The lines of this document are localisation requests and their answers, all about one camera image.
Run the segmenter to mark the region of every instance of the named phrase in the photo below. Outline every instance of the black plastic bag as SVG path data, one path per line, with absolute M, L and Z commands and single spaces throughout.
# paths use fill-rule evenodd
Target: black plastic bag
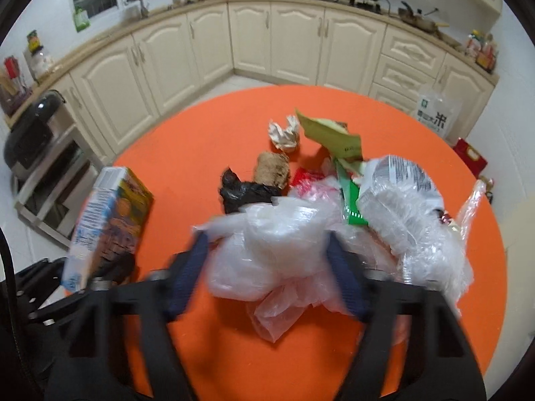
M 219 194 L 223 198 L 225 214 L 236 213 L 240 206 L 256 203 L 271 203 L 271 198 L 282 195 L 280 188 L 256 182 L 241 182 L 231 169 L 226 169 L 221 176 L 222 188 Z

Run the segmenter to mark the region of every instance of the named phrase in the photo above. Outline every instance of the cardboard box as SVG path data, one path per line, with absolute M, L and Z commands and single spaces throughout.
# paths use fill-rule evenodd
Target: cardboard box
M 62 285 L 84 289 L 102 259 L 135 254 L 152 206 L 152 193 L 127 167 L 105 167 L 74 228 Z

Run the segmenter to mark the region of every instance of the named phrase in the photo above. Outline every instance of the red packaging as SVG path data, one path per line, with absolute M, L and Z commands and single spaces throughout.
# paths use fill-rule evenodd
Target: red packaging
M 479 152 L 477 152 L 468 142 L 462 138 L 457 141 L 453 150 L 468 166 L 473 175 L 478 178 L 485 167 L 487 167 L 487 160 L 485 160 Z
M 10 79 L 16 79 L 20 75 L 19 63 L 12 55 L 4 60 L 4 66 Z
M 297 188 L 299 197 L 303 197 L 304 194 L 307 194 L 314 182 L 325 179 L 325 175 L 318 171 L 311 171 L 299 167 L 296 170 L 290 186 L 292 188 Z

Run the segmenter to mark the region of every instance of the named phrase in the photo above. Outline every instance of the green paper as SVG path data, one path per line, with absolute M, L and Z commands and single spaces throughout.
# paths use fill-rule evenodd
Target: green paper
M 336 158 L 333 161 L 336 167 L 338 181 L 342 188 L 344 219 L 346 219 L 350 225 L 367 226 L 367 221 L 362 217 L 362 214 L 357 207 L 360 188 L 358 188 L 358 186 L 351 180 L 342 164 Z
M 296 109 L 305 137 L 326 147 L 336 158 L 362 159 L 362 143 L 359 135 L 350 134 L 342 125 L 329 119 L 312 119 Z

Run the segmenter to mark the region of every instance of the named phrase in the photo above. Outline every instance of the red box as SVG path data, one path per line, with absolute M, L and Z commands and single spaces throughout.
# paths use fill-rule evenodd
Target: red box
M 468 166 L 473 175 L 478 178 L 485 167 L 487 167 L 487 160 L 485 160 L 479 152 L 477 152 L 468 142 L 462 138 L 457 141 L 453 150 Z

